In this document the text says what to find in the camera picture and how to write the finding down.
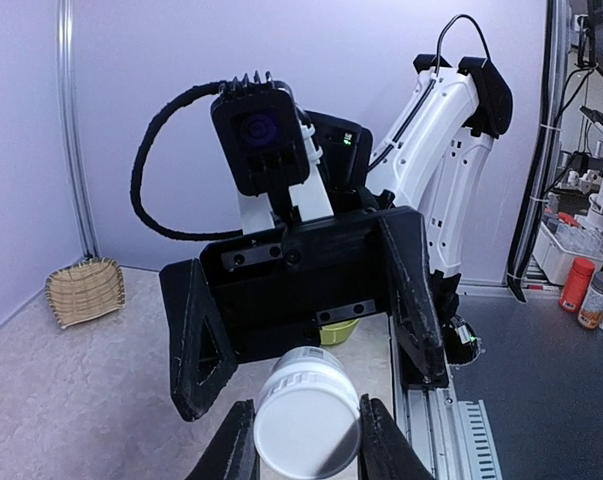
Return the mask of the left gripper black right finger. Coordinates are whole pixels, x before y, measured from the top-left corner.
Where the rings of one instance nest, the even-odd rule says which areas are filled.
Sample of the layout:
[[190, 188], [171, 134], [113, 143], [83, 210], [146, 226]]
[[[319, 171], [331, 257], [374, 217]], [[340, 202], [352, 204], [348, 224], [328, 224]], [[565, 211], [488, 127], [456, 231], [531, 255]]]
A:
[[360, 424], [359, 479], [434, 479], [380, 399], [361, 396]]

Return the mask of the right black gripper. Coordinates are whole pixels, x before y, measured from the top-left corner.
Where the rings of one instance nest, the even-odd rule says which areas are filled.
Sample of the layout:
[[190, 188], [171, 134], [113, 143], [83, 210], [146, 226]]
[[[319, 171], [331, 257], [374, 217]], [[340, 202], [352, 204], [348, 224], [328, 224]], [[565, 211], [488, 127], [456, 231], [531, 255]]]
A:
[[392, 317], [406, 387], [449, 385], [424, 221], [409, 207], [346, 213], [207, 245], [164, 267], [170, 396], [203, 417], [238, 363], [319, 341], [319, 328]]

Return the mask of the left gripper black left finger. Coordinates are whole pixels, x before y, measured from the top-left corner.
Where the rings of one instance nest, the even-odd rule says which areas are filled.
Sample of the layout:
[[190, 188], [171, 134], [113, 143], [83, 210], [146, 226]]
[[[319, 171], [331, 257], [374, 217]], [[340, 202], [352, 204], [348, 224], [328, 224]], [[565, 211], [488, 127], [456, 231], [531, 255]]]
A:
[[259, 479], [260, 458], [254, 441], [254, 425], [254, 402], [235, 402], [186, 479]]

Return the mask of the white pill bottle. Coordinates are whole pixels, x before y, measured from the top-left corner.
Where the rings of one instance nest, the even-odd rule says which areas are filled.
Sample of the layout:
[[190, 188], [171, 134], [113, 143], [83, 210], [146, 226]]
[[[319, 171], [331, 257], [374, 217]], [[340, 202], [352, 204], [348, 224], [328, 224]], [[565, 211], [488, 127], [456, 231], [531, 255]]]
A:
[[362, 426], [342, 363], [320, 347], [284, 354], [257, 397], [253, 436], [260, 458], [288, 479], [327, 479], [348, 467]]

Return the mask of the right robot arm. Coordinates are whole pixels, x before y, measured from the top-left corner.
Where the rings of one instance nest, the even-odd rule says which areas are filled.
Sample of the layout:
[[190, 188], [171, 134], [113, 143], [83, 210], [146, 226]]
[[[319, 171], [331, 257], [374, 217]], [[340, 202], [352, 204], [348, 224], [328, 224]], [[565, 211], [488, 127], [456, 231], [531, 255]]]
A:
[[448, 385], [468, 348], [455, 331], [464, 220], [513, 99], [487, 58], [421, 54], [414, 66], [413, 94], [379, 145], [300, 108], [270, 75], [210, 86], [242, 229], [160, 273], [184, 420], [201, 418], [240, 364], [376, 313], [393, 321], [402, 383]]

